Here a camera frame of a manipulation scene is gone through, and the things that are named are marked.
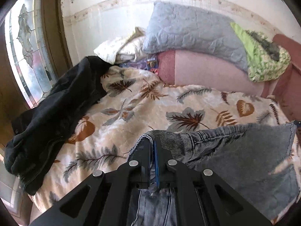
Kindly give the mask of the grey denim pants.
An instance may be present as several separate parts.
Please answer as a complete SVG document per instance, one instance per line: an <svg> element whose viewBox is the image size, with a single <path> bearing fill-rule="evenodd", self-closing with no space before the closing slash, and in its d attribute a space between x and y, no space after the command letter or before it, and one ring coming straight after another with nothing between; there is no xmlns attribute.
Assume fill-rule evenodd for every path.
<svg viewBox="0 0 301 226"><path fill-rule="evenodd" d="M245 124L175 133L149 131L129 158L160 138L162 148L195 171L211 169L275 225L296 225L300 213L300 148L296 125Z"/></svg>

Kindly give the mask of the leaf pattern beige blanket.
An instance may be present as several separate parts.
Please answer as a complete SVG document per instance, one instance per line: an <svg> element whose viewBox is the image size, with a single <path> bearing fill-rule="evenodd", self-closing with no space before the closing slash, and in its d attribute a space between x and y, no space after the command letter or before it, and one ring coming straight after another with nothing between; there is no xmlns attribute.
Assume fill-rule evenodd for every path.
<svg viewBox="0 0 301 226"><path fill-rule="evenodd" d="M41 212L93 170L117 169L149 131L192 133L233 125L291 123L273 99L204 86L167 85L146 70L113 66L101 82L107 95L78 122L32 197Z"/></svg>

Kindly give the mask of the pink sofa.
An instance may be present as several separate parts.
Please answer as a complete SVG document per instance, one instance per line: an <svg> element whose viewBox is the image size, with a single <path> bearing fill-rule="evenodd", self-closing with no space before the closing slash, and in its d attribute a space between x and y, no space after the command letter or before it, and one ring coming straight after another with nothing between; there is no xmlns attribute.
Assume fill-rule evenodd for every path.
<svg viewBox="0 0 301 226"><path fill-rule="evenodd" d="M202 85L219 91L249 95L273 95L289 119L300 120L300 43L277 34L273 41L286 49L291 63L274 81L255 83L233 64L214 56L187 50L169 50L158 55L158 74L164 83Z"/></svg>

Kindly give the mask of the white cushion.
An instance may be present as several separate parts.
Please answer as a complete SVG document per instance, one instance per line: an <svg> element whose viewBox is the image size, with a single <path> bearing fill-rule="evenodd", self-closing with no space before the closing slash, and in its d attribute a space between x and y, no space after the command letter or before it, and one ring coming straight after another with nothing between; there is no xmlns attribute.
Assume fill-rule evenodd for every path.
<svg viewBox="0 0 301 226"><path fill-rule="evenodd" d="M122 37L102 42L93 52L112 65L125 61L137 62L147 57L147 54L142 50L144 40L145 29L135 27Z"/></svg>

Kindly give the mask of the green patterned folded blanket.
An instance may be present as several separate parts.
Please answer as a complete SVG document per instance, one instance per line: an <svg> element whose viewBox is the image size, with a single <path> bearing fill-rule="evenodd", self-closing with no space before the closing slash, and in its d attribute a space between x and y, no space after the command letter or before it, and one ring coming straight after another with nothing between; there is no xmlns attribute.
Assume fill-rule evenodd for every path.
<svg viewBox="0 0 301 226"><path fill-rule="evenodd" d="M286 71L291 63L291 56L286 49L276 43L280 49L280 60L275 61L270 58L260 43L252 38L249 34L252 31L245 30L234 22L231 23L231 27L244 46L248 64L247 73L251 81L265 82L276 80ZM273 42L265 34L257 33L269 42Z"/></svg>

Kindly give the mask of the stained glass window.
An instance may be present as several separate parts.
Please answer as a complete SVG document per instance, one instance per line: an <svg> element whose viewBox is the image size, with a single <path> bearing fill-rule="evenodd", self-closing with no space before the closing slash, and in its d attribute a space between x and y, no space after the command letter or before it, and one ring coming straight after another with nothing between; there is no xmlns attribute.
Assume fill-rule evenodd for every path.
<svg viewBox="0 0 301 226"><path fill-rule="evenodd" d="M57 81L46 50L41 0L17 0L5 17L5 42L16 83L30 108Z"/></svg>

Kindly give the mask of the dark grey cloth on blanket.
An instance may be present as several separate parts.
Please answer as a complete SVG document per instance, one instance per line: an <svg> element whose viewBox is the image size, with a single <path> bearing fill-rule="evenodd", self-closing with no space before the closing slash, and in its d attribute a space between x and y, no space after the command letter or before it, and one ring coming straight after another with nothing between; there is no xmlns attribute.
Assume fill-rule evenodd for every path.
<svg viewBox="0 0 301 226"><path fill-rule="evenodd" d="M280 60L280 49L278 45L274 42L269 42L267 39L264 39L260 34L257 32L249 32L249 34L254 38L260 45L263 47L265 52L270 56L271 59L275 61Z"/></svg>

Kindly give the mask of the grey quilted blanket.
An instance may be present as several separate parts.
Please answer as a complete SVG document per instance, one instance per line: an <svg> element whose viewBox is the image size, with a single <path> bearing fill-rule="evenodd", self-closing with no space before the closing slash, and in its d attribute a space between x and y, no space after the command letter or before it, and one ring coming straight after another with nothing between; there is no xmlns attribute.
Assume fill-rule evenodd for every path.
<svg viewBox="0 0 301 226"><path fill-rule="evenodd" d="M225 15L192 6L156 1L146 28L143 51L189 50L231 62L247 72L244 45Z"/></svg>

